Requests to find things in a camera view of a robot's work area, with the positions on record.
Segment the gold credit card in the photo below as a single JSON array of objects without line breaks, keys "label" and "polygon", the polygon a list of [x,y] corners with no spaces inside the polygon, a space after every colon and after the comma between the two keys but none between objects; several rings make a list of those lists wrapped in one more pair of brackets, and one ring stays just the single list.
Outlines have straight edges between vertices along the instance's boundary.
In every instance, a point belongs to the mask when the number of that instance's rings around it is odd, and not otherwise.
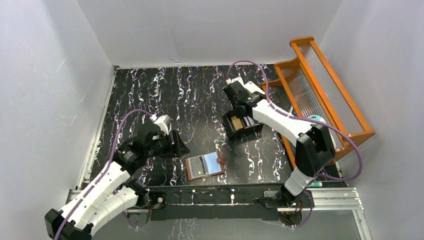
[{"label": "gold credit card", "polygon": [[241,120],[236,115],[231,117],[231,123],[233,125],[234,131],[238,131],[243,128]]}]

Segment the black card tray box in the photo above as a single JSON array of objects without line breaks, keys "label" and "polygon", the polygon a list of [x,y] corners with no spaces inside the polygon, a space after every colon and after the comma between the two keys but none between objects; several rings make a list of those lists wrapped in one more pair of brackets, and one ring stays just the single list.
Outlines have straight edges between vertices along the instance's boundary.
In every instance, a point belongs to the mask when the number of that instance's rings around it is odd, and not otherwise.
[{"label": "black card tray box", "polygon": [[250,116],[238,117],[234,110],[227,111],[221,119],[226,135],[230,140],[259,134],[264,126],[263,123]]}]

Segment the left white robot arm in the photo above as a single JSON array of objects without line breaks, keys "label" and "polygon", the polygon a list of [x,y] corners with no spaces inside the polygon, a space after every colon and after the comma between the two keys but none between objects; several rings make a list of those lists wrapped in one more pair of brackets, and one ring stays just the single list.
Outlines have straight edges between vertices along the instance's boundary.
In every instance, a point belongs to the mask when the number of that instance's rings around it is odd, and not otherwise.
[{"label": "left white robot arm", "polygon": [[178,130],[165,133],[155,124],[117,148],[100,173],[61,209],[44,216],[52,240],[90,240],[107,222],[123,211],[144,208],[151,202],[149,188],[131,176],[148,159],[173,159],[190,153]]}]

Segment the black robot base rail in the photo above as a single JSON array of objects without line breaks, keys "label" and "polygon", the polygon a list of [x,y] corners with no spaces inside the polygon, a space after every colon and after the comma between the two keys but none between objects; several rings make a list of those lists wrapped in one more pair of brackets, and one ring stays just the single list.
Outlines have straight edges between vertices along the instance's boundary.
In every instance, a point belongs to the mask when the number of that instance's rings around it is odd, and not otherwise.
[{"label": "black robot base rail", "polygon": [[152,187],[151,221],[177,219],[262,219],[277,221],[283,203],[280,183]]}]

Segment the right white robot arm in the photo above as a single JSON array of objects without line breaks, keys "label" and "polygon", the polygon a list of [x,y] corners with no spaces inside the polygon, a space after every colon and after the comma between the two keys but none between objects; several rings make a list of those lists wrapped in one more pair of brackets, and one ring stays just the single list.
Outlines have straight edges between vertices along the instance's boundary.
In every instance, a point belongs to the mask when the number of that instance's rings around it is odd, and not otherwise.
[{"label": "right white robot arm", "polygon": [[301,192],[336,155],[329,128],[310,119],[296,119],[267,99],[251,81],[228,79],[223,90],[237,117],[267,125],[295,146],[295,168],[281,194],[286,206],[295,207],[302,199]]}]

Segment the orange leather card holder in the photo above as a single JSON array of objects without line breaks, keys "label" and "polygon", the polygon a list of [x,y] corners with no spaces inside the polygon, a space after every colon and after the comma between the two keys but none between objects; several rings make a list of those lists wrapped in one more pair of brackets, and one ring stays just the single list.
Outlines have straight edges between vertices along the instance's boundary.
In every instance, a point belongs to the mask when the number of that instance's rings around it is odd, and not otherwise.
[{"label": "orange leather card holder", "polygon": [[189,165],[189,159],[193,158],[193,157],[197,157],[197,156],[188,157],[188,158],[186,158],[185,161],[186,161],[188,179],[190,181],[208,178],[208,177],[212,177],[212,176],[218,176],[218,175],[222,175],[223,173],[225,173],[226,170],[225,170],[224,166],[227,163],[227,161],[221,156],[221,153],[219,151],[215,151],[215,152],[211,152],[211,153],[207,153],[207,154],[202,154],[202,155],[198,155],[198,156],[203,157],[203,162],[204,162],[204,165],[205,165],[205,168],[206,168],[206,175],[203,176],[203,177],[199,177],[199,178],[192,178],[190,165]]}]

